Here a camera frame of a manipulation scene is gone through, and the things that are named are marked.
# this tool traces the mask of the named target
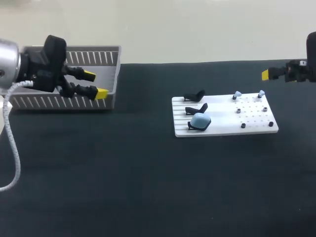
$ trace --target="black tablecloth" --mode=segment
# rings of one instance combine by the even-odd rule
[[[3,237],[316,235],[316,84],[261,81],[285,61],[122,65],[114,111],[10,116],[22,176]],[[277,134],[176,138],[171,98],[266,92]],[[14,163],[0,137],[0,185]]]

